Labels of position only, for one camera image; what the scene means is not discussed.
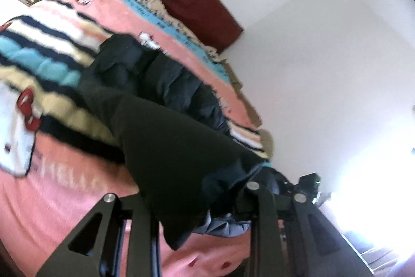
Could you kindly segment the dark navy padded jacket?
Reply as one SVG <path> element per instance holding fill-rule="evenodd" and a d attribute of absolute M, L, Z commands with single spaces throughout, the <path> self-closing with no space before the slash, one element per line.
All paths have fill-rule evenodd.
<path fill-rule="evenodd" d="M 234 238 L 250 228 L 236 201 L 265 159 L 233 138 L 214 91 L 185 66 L 113 35 L 78 91 L 120 145 L 172 249 L 192 233 Z"/>

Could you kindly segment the pink Hello Kitty blanket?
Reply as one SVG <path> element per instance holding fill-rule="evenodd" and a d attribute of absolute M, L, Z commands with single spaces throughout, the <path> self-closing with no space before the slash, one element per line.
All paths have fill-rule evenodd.
<path fill-rule="evenodd" d="M 261 158 L 259 121 L 215 48 L 203 44 L 160 0 L 42 0 L 1 30 L 1 80 L 32 89 L 43 111 L 27 176 L 1 173 L 1 242 L 34 276 L 70 229 L 105 193 L 138 188 L 109 130 L 76 89 L 113 34 L 157 44 L 215 91 L 231 137 Z"/>

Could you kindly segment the brown cardboard strip by bed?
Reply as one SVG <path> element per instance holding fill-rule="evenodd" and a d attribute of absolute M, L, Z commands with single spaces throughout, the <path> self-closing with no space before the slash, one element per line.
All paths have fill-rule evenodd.
<path fill-rule="evenodd" d="M 248 98 L 244 94 L 243 84 L 236 76 L 235 72 L 231 68 L 231 65 L 227 62 L 226 59 L 221 60 L 220 64 L 226 70 L 226 73 L 230 78 L 231 85 L 233 86 L 233 89 L 236 92 L 236 95 L 245 105 L 245 109 L 247 110 L 250 121 L 253 123 L 253 125 L 259 132 L 262 145 L 265 149 L 265 153 L 267 153 L 269 158 L 272 159 L 274 157 L 274 140 L 271 133 L 262 127 L 262 118 L 260 117 L 254 105 L 248 100 Z"/>

